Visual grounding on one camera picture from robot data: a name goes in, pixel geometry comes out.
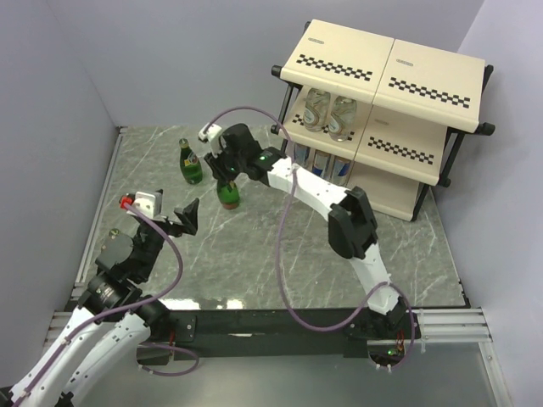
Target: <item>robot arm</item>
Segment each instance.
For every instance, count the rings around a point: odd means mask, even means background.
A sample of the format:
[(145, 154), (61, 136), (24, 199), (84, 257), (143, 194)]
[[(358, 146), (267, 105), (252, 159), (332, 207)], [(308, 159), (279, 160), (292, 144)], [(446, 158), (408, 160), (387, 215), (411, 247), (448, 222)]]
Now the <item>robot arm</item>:
[[(35, 377), (37, 372), (43, 368), (52, 354), (59, 349), (64, 338), (79, 326), (82, 322), (92, 318), (93, 314), (88, 309), (75, 309), (68, 324), (60, 333), (57, 340), (51, 345), (49, 350), (42, 356), (34, 368), (16, 385), (11, 388), (11, 399), (19, 399), (26, 394), (26, 388)], [(92, 323), (83, 328), (81, 332), (71, 341), (70, 345), (62, 351), (60, 356), (53, 362), (48, 372), (40, 379), (36, 386), (26, 395), (22, 406), (52, 406), (59, 399), (62, 389), (70, 379), (72, 372), (76, 371), (77, 366), (85, 359), (94, 345), (111, 328), (113, 323), (102, 322), (100, 324)]]
[[(174, 210), (180, 222), (160, 215), (161, 201), (162, 191), (136, 192), (122, 197), (121, 206), (128, 202), (138, 207), (170, 236), (196, 234), (198, 199), (183, 210)], [(160, 334), (162, 329), (170, 329), (170, 311), (155, 300), (135, 308), (133, 312), (112, 314), (90, 323), (69, 343), (66, 344), (65, 340), (83, 322), (107, 309), (150, 298), (142, 297), (142, 290), (136, 284), (148, 280), (163, 244), (164, 239), (144, 222), (140, 222), (133, 237), (116, 229), (110, 231), (96, 259), (97, 275), (87, 284), (66, 328), (34, 368), (9, 390), (8, 396), (12, 401), (5, 402), (5, 405), (78, 405), (92, 385), (123, 355), (135, 352), (138, 344), (149, 338), (152, 331)], [(56, 353), (59, 353), (58, 357), (50, 362)], [(48, 370), (30, 388), (45, 365), (49, 365)]]
[[(238, 124), (221, 133), (218, 125), (199, 133), (208, 142), (211, 153), (205, 161), (217, 180), (233, 181), (240, 173), (290, 193), (293, 171), (298, 186), (295, 197), (316, 210), (328, 221), (328, 242), (341, 257), (348, 259), (362, 286), (369, 292), (380, 282), (389, 282), (376, 234), (377, 222), (367, 195), (359, 187), (337, 187), (304, 168), (293, 164), (276, 148), (262, 149), (246, 125)], [(386, 315), (395, 325), (405, 315), (405, 305), (391, 287), (383, 287), (369, 300), (371, 310)]]

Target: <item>shelf panel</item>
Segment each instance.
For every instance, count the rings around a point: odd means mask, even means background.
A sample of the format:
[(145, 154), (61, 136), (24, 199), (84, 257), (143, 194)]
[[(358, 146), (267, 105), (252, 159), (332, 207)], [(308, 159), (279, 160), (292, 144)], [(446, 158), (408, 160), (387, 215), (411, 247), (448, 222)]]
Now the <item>shelf panel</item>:
[[(344, 159), (354, 159), (356, 149), (360, 144), (364, 127), (366, 126), (367, 118), (369, 117), (372, 109), (371, 105), (367, 103), (357, 102), (356, 106), (356, 118), (351, 131), (351, 140), (345, 140), (344, 142), (335, 142), (330, 138), (327, 133), (327, 127), (325, 126), (323, 131), (307, 131), (304, 128), (304, 109), (305, 98), (307, 92), (311, 89), (311, 86), (304, 86), (299, 92), (294, 105), (289, 110), (285, 117), (284, 126), (288, 131), (288, 134), (292, 137), (293, 141), (303, 144), (305, 146), (316, 148), (317, 150), (326, 151), (327, 153), (338, 155)], [(333, 101), (338, 95), (332, 94), (330, 98), (330, 106), (328, 107), (328, 121), (330, 117), (330, 111), (332, 110)], [(283, 132), (280, 131), (279, 135), (284, 137)]]
[(281, 79), (372, 103), (393, 38), (312, 20)]
[(403, 220), (411, 220), (419, 182), (403, 176), (354, 163), (347, 187), (366, 191), (373, 210)]
[(373, 106), (355, 161), (436, 185), (447, 128)]
[(484, 60), (395, 40), (373, 104), (475, 131)]

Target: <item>marble floor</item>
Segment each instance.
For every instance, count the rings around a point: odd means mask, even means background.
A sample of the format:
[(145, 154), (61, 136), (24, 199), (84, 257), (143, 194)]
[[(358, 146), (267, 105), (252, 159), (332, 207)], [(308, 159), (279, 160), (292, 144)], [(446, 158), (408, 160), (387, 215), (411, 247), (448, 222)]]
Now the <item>marble floor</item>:
[[(280, 146), (269, 126), (251, 129), (262, 147)], [(189, 140), (202, 158), (207, 145), (197, 141), (198, 129), (186, 126), (128, 127), (122, 130), (98, 238), (87, 260), (87, 281), (94, 276), (99, 248), (108, 230), (132, 234), (137, 222), (119, 208), (119, 196), (136, 190), (163, 188), (163, 214), (173, 215), (200, 198), (199, 232), (176, 244), (184, 258), (181, 282), (166, 297), (176, 309), (282, 308), (274, 275), (273, 248), (286, 194), (237, 179), (242, 203), (228, 211), (221, 207), (216, 183), (207, 164), (204, 180), (188, 185), (179, 170), (179, 138)], [(377, 213), (381, 255), (392, 281), (417, 306), (463, 306), (462, 287), (445, 232), (430, 193), (415, 222)], [(296, 307), (352, 307), (364, 297), (347, 260), (327, 244), (327, 224), (313, 209), (295, 202), (283, 237), (283, 268), (288, 293)], [(176, 260), (165, 245), (149, 282), (140, 287), (157, 293), (176, 273)]]

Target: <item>bottle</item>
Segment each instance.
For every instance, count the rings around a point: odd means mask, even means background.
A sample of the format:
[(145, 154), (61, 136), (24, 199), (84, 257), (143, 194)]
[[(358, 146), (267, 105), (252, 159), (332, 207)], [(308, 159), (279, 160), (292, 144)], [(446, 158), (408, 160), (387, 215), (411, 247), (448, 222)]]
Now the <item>bottle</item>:
[(332, 172), (330, 173), (330, 182), (340, 187), (347, 183), (350, 161), (342, 157), (336, 157), (333, 161)]
[(225, 209), (236, 209), (239, 206), (239, 190), (234, 181), (217, 181), (217, 197)]
[(307, 168), (311, 149), (301, 144), (294, 144), (294, 162), (300, 167)]
[(311, 88), (305, 98), (304, 127), (308, 131), (320, 131), (326, 123), (330, 93)]
[(330, 137), (335, 142), (344, 142), (348, 139), (350, 128), (355, 122), (356, 100), (338, 96), (333, 102), (331, 116), (328, 126)]
[(315, 159), (313, 160), (313, 168), (311, 172), (316, 176), (324, 178), (330, 164), (330, 154), (321, 150), (315, 150)]
[(179, 166), (183, 177), (189, 184), (198, 184), (204, 177), (202, 164), (194, 151), (188, 146), (186, 138), (179, 140), (179, 147), (181, 148)]

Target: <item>white wall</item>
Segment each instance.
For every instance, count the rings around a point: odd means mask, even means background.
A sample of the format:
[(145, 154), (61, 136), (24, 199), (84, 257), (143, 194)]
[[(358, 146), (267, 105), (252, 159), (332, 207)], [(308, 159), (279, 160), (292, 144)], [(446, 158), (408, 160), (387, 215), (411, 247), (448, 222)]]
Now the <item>white wall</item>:
[(45, 0), (0, 2), (0, 387), (70, 296), (115, 128)]
[(482, 305), (518, 406), (543, 405), (543, 4), (486, 0), (460, 47), (495, 73), (481, 117), (438, 196), (468, 297)]
[(117, 125), (200, 125), (239, 104), (278, 114), (286, 86), (270, 68), (307, 20), (456, 51), (482, 2), (48, 0)]

